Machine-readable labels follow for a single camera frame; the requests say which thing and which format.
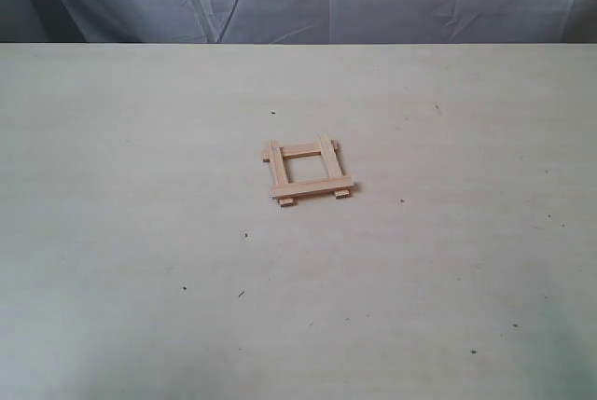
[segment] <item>wooden stick structure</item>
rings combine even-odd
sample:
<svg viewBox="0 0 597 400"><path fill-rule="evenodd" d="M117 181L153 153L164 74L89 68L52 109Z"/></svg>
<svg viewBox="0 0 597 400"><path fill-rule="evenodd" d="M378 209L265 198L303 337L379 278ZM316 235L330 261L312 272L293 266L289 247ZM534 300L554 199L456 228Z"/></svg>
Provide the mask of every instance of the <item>wooden stick structure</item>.
<svg viewBox="0 0 597 400"><path fill-rule="evenodd" d="M353 178L342 174L336 151L338 143L327 134L320 134L315 144L280 146L278 141L269 141L261 154L264 162L269 162L273 174L271 197L278 200L281 207L295 203L294 198L318 193L334 193L337 199L349 197L354 187ZM303 158L321 155L326 166L326 179L315 179L290 183L284 166L284 159Z"/></svg>

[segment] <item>white table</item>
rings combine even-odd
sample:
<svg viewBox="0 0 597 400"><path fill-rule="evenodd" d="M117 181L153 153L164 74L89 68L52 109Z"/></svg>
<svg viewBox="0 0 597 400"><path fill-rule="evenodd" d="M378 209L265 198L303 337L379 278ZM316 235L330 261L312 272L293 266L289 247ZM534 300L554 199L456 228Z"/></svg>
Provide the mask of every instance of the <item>white table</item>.
<svg viewBox="0 0 597 400"><path fill-rule="evenodd" d="M596 398L596 128L591 46L3 45L0 397Z"/></svg>

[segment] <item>light wood piece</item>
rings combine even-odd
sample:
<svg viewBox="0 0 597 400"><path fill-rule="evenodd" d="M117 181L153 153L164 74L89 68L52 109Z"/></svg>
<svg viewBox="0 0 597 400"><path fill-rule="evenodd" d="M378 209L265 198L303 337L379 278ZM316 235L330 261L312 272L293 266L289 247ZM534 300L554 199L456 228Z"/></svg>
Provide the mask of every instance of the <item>light wood piece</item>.
<svg viewBox="0 0 597 400"><path fill-rule="evenodd" d="M306 145L280 146L278 141L269 141L261 153L264 162L269 162L273 174L274 186L271 197L278 200L280 206L294 204L295 197L334 192L337 199L350 196L349 188L354 186L353 178L344 176L336 156L338 144L326 134L320 134L317 143ZM284 166L284 158L301 158L321 155L326 166L326 179L289 183Z"/></svg>

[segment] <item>square wooden frame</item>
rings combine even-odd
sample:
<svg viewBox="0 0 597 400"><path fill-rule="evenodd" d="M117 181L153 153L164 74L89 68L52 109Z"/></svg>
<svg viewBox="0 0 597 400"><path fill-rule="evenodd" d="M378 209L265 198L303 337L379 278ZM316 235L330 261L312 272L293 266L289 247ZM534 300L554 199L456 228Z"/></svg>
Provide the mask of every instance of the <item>square wooden frame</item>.
<svg viewBox="0 0 597 400"><path fill-rule="evenodd" d="M280 146L278 141L269 141L262 153L264 162L269 162L273 174L271 197L278 200L281 207L295 203L294 198L317 193L334 192L337 199L349 197L349 188L354 186L353 178L342 174L336 150L338 143L332 141L327 134L317 136L317 143L305 145ZM321 155L326 166L325 179L314 179L298 183L290 183L284 159L303 158Z"/></svg>

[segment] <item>wooden stick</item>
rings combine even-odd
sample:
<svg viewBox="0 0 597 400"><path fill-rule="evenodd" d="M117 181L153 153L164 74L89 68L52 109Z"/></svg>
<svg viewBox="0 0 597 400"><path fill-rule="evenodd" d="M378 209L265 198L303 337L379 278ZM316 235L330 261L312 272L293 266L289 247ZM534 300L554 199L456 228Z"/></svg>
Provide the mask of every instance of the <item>wooden stick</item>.
<svg viewBox="0 0 597 400"><path fill-rule="evenodd" d="M281 184L271 189L271 197L284 200L288 197L302 197L317 193L334 192L354 186L353 178L341 176L339 178L316 179L302 183Z"/></svg>
<svg viewBox="0 0 597 400"><path fill-rule="evenodd" d="M332 141L334 149L337 150L338 143ZM286 145L281 146L282 158L305 158L307 156L317 156L321 154L319 144L304 144L304 145ZM270 162L270 154L268 150L263 150L261 158L264 162Z"/></svg>
<svg viewBox="0 0 597 400"><path fill-rule="evenodd" d="M280 143L278 143L278 141L268 142L268 155L270 156L273 183L276 186L287 186L288 176L286 175L286 168L284 166L282 152L280 151ZM282 207L294 204L294 200L292 198L281 197L278 200L278 202L280 202L280 206Z"/></svg>
<svg viewBox="0 0 597 400"><path fill-rule="evenodd" d="M342 176L342 169L340 168L338 157L334 151L332 140L327 134L320 134L317 136L317 142L319 144L319 148L321 149L321 157L324 159L324 164L326 165L327 175L330 178ZM351 192L348 190L336 190L334 195L336 196L336 199L346 198L350 197Z"/></svg>

